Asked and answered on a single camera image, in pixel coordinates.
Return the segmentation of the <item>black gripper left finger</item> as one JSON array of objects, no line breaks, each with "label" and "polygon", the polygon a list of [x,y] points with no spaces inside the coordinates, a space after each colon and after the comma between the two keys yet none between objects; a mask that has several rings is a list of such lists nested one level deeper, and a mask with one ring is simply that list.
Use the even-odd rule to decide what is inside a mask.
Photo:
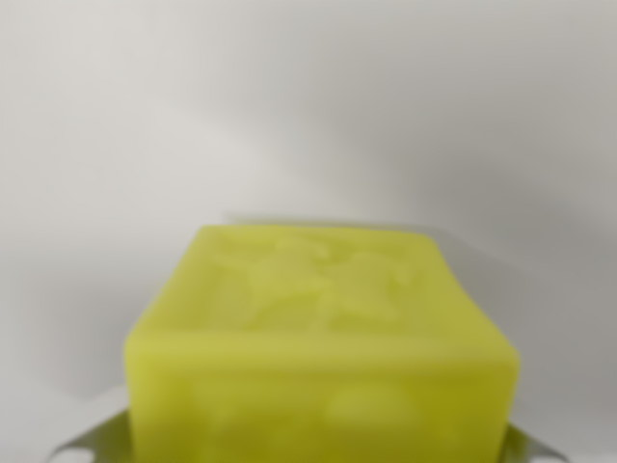
[{"label": "black gripper left finger", "polygon": [[133,462],[128,412],[122,410],[65,439],[46,453],[44,461]]}]

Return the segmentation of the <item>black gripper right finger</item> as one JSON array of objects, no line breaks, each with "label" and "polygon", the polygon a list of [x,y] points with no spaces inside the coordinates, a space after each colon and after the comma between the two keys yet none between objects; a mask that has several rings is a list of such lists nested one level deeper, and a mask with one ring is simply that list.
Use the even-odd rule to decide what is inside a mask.
[{"label": "black gripper right finger", "polygon": [[500,454],[501,463],[569,461],[563,452],[526,433],[515,424],[508,424]]}]

